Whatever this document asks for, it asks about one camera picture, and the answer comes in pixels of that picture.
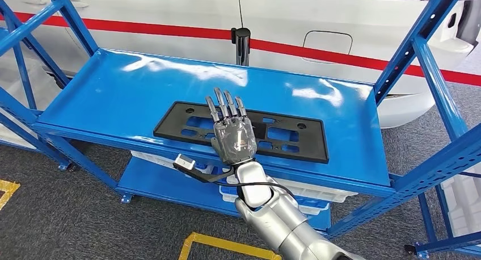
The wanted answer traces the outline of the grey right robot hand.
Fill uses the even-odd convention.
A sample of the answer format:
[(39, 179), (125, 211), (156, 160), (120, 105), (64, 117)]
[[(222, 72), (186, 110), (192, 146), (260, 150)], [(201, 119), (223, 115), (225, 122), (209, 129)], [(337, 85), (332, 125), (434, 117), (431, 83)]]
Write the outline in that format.
[(211, 145), (221, 161), (229, 166), (254, 160), (257, 143), (250, 118), (240, 97), (214, 88), (218, 106), (210, 96), (205, 97), (213, 119), (214, 138)]

